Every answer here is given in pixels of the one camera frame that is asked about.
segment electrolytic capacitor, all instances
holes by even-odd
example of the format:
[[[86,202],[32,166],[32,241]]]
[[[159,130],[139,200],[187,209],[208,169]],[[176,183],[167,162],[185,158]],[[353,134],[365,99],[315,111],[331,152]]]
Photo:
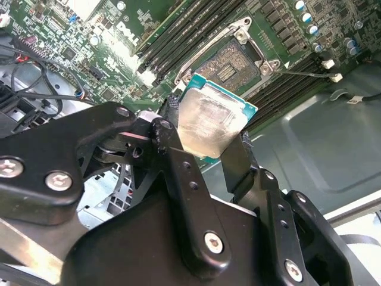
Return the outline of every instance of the electrolytic capacitor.
[[[310,21],[312,21],[312,15],[310,13],[302,13],[299,17],[299,19],[303,22],[303,23],[308,23]]]
[[[312,49],[314,50],[314,52],[322,52],[323,47],[319,43],[313,43]]]
[[[92,45],[92,46],[97,46],[99,43],[100,43],[100,38],[98,37],[98,36],[92,36],[91,38],[90,38],[90,44]]]
[[[347,47],[348,49],[351,49],[356,46],[356,41],[351,38],[345,38],[343,45]]]
[[[358,47],[354,46],[353,48],[348,48],[346,49],[346,52],[349,54],[349,55],[357,55],[358,52],[360,50],[358,49]]]
[[[297,0],[293,3],[293,8],[295,10],[303,10],[304,7],[305,7],[305,3],[302,0]]]
[[[307,27],[307,33],[310,35],[315,35],[318,32],[319,28],[316,25],[309,25]]]

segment screw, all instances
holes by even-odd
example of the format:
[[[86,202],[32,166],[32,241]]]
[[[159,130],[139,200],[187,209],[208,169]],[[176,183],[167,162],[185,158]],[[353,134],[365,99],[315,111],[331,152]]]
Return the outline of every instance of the screw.
[[[270,72],[270,68],[268,66],[261,67],[262,74],[265,76]]]
[[[296,282],[302,282],[303,280],[302,272],[293,261],[287,259],[285,261],[285,268],[287,270],[287,273],[291,276],[292,279],[294,279]]]
[[[129,111],[128,111],[127,109],[125,109],[124,107],[118,107],[118,108],[117,108],[117,112],[118,112],[120,115],[124,116],[124,117],[129,117],[129,116],[130,116]]]
[[[0,159],[0,178],[17,177],[23,170],[23,164],[15,159]]]
[[[297,193],[296,196],[298,197],[299,200],[302,201],[302,203],[306,203],[307,202],[307,200],[305,199],[305,197],[302,194]]]
[[[63,172],[54,172],[46,177],[45,183],[53,191],[66,191],[71,187],[73,180]]]
[[[214,234],[213,232],[207,232],[204,237],[205,244],[209,250],[215,254],[220,254],[223,250],[223,243],[221,238]]]
[[[243,39],[243,33],[242,33],[242,32],[239,32],[239,33],[237,34],[237,38],[238,38],[239,40],[242,40],[242,39]]]

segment wire bundle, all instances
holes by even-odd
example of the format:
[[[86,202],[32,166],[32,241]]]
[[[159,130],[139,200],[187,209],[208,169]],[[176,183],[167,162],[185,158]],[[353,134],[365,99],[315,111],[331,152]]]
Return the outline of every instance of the wire bundle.
[[[83,89],[83,86],[79,82],[78,78],[63,64],[54,61],[54,60],[49,60],[46,58],[40,58],[36,57],[34,55],[29,54],[28,52],[24,52],[19,49],[12,48],[10,46],[6,45],[1,45],[0,48],[4,49],[6,51],[11,51],[14,52],[15,54],[13,56],[0,56],[0,65],[5,65],[5,64],[17,64],[15,69],[12,72],[11,75],[11,89],[13,92],[15,92],[19,97],[22,98],[28,98],[28,99],[46,99],[46,100],[56,100],[57,101],[57,112],[56,114],[49,114],[49,117],[55,117],[58,115],[62,109],[63,109],[63,102],[62,100],[70,100],[70,101],[80,101],[84,102],[90,105],[96,105],[95,102],[91,100],[86,100],[84,99],[85,97],[85,90]],[[30,63],[35,63],[39,66],[41,70],[41,75],[27,88],[17,90],[15,89],[15,75],[19,68],[21,68],[25,64],[30,64]],[[52,86],[51,82],[49,81],[47,77],[47,71],[48,68],[46,67],[46,64],[53,64],[55,66],[58,66],[59,68],[63,69],[65,72],[67,72],[73,79],[75,80],[77,84],[77,92],[75,96],[72,95],[59,95],[58,92],[54,89]],[[51,94],[37,94],[34,92],[27,92],[37,86],[41,80],[43,80],[48,87],[48,89],[51,91]]]

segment ram slot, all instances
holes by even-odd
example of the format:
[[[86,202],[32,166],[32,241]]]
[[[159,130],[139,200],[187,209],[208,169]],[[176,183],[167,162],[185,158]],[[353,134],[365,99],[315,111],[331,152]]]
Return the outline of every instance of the ram slot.
[[[165,60],[162,60],[160,65],[155,67],[155,71],[158,71],[158,77],[155,81],[156,84],[160,83],[164,76],[176,67],[179,63],[185,61],[188,54],[198,47],[205,38],[209,38],[211,34],[214,34],[218,28],[232,12],[244,3],[245,0],[229,0],[221,9],[219,9],[209,20],[202,25],[184,44],[178,46],[176,51],[172,53]]]
[[[210,2],[205,9],[196,15],[195,19],[189,25],[179,32],[177,37],[175,37],[165,49],[157,54],[151,62],[152,69],[156,70],[165,60],[171,58],[174,53],[181,49],[184,44],[193,37],[200,27],[203,27],[209,22],[210,17],[213,17],[213,15],[220,11],[221,5],[224,5],[227,2],[229,2],[229,0],[214,0],[213,2]]]
[[[323,72],[314,57],[306,58],[294,67],[292,71],[309,73]],[[280,76],[257,94],[246,99],[251,104],[257,106],[259,111],[245,127],[245,130],[251,131],[267,120],[281,116],[290,105],[325,83],[326,79],[317,77],[295,74],[284,74]]]
[[[163,34],[161,34],[152,45],[148,45],[143,51],[139,52],[139,57],[145,57],[143,66],[145,69],[150,66],[154,57],[168,45],[179,32],[189,23],[193,22],[195,16],[205,8],[210,0],[197,0],[188,7],[183,14],[177,18]]]

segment motherboard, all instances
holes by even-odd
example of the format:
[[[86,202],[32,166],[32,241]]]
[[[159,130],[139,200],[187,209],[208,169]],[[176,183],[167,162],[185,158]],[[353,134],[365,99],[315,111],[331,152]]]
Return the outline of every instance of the motherboard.
[[[259,107],[250,129],[340,80],[282,71],[345,76],[381,46],[378,0],[1,0],[0,14],[95,102],[155,111],[198,73]]]

